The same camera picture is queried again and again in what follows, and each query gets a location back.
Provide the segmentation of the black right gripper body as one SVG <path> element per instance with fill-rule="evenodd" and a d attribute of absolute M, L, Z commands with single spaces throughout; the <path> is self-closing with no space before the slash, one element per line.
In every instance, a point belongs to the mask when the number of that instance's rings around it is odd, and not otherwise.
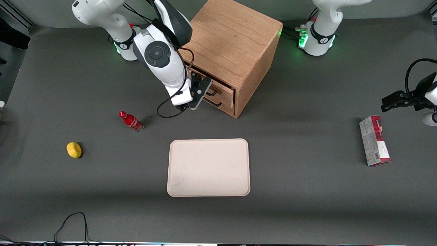
<path fill-rule="evenodd" d="M 191 76 L 191 95 L 192 90 L 201 90 L 201 76 L 197 74 L 196 72 L 190 72 Z"/>

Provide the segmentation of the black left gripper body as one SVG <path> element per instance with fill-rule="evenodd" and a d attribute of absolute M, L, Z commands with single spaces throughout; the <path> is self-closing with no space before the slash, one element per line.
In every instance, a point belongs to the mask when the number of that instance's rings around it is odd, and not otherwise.
<path fill-rule="evenodd" d="M 414 103 L 413 107 L 415 111 L 428 108 L 436 111 L 436 102 L 432 102 L 431 99 L 425 97 L 425 94 L 431 91 L 436 92 L 436 73 L 432 73 L 418 82 L 415 90 L 409 89 L 408 77 L 405 79 L 405 90 L 408 96 L 407 100 Z"/>

